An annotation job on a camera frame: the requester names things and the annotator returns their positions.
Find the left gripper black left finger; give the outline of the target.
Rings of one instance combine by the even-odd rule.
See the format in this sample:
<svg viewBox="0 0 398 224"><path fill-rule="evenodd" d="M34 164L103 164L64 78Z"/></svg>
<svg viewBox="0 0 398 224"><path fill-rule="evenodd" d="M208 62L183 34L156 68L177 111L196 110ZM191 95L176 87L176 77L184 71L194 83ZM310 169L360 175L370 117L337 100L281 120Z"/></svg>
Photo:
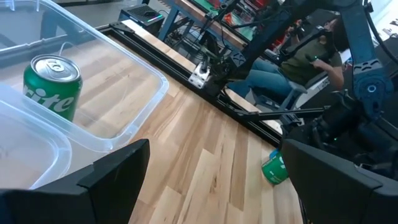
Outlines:
<svg viewBox="0 0 398 224"><path fill-rule="evenodd" d="M127 224L149 158L139 139L35 190L0 189L0 224Z"/></svg>

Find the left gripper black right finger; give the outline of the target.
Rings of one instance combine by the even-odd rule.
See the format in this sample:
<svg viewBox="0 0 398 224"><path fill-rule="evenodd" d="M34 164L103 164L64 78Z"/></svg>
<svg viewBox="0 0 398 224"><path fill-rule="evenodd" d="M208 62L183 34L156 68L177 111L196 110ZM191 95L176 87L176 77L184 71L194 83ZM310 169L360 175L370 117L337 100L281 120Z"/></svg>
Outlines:
<svg viewBox="0 0 398 224"><path fill-rule="evenodd" d="M398 224L398 181L294 139L281 152L313 224Z"/></svg>

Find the green Sprite can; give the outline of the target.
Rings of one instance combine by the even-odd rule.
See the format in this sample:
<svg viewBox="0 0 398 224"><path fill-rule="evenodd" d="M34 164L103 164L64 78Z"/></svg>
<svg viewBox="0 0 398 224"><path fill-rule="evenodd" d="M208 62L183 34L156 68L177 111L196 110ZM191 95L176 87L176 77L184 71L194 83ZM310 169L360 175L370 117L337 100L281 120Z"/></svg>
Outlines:
<svg viewBox="0 0 398 224"><path fill-rule="evenodd" d="M278 149L272 151L269 159L262 164L262 173L272 185L279 185L289 178L282 154Z"/></svg>
<svg viewBox="0 0 398 224"><path fill-rule="evenodd" d="M72 121L83 79L72 60L54 54L34 57L23 73L23 94Z"/></svg>

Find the person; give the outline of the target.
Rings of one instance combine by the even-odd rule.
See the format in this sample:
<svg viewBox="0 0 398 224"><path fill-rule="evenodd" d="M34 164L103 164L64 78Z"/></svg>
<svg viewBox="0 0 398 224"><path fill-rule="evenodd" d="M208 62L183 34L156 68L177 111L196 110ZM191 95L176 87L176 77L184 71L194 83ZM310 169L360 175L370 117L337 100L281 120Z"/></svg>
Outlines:
<svg viewBox="0 0 398 224"><path fill-rule="evenodd" d="M311 40L280 66L257 59L246 79L229 83L228 88L243 98L254 88L285 98L292 90L290 82L304 86L319 73L327 72L330 84L341 90L344 77L340 53L349 48L341 16L328 21L324 28L331 32L332 38L323 35Z"/></svg>

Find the clear plastic bin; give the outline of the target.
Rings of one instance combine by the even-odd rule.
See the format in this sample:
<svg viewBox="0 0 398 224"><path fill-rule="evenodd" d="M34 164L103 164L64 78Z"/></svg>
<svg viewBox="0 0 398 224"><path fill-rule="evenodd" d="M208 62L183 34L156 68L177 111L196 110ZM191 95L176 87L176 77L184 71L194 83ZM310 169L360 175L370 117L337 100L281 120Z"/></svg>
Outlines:
<svg viewBox="0 0 398 224"><path fill-rule="evenodd" d="M29 90L23 72L37 55L60 55L80 69L75 117L67 101ZM0 0L0 99L93 151L125 145L165 96L157 69L52 0Z"/></svg>
<svg viewBox="0 0 398 224"><path fill-rule="evenodd" d="M66 174L71 144L45 116L56 117L0 84L0 189L36 189Z"/></svg>

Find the black computer with RGB lights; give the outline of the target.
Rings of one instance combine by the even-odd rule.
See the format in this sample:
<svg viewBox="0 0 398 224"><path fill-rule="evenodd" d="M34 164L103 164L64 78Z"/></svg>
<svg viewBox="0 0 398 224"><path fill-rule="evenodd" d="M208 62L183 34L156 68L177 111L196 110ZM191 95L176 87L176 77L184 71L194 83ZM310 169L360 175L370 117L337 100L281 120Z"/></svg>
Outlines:
<svg viewBox="0 0 398 224"><path fill-rule="evenodd" d="M118 21L132 20L154 36L159 34L165 17L147 4L121 9Z"/></svg>

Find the silver corner bracket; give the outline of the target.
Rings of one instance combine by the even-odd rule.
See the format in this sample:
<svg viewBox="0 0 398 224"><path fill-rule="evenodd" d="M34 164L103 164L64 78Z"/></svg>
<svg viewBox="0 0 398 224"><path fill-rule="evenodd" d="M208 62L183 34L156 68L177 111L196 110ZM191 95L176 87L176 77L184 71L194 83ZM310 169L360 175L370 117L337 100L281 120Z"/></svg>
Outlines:
<svg viewBox="0 0 398 224"><path fill-rule="evenodd" d="M188 78L195 87L202 89L210 76L210 66L206 62L200 62Z"/></svg>

